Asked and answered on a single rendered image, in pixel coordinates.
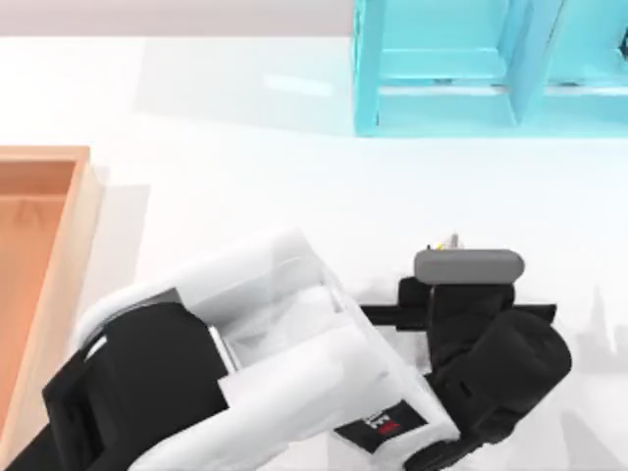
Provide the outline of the small white and yellow object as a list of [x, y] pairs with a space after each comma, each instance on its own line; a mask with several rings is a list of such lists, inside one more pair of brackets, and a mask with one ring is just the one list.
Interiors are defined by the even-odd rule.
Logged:
[[426, 246], [427, 250], [457, 250], [463, 248], [464, 244], [460, 239], [459, 233], [452, 233], [443, 240], [430, 243]]

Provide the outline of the pale grey rounded box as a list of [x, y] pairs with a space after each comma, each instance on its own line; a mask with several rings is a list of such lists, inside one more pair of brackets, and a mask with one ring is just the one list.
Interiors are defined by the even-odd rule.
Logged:
[[414, 275], [427, 285], [510, 285], [525, 270], [508, 249], [426, 249], [414, 258]]

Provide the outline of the shallow salmon-coloured box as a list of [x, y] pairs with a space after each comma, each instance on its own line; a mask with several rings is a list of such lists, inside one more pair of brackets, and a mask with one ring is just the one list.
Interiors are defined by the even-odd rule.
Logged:
[[46, 421], [102, 195], [86, 146], [0, 145], [0, 460]]

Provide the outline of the light blue rack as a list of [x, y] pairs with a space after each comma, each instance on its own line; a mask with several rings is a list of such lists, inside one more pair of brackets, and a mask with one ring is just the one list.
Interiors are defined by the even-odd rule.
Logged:
[[355, 131], [628, 137], [628, 0], [353, 0]]

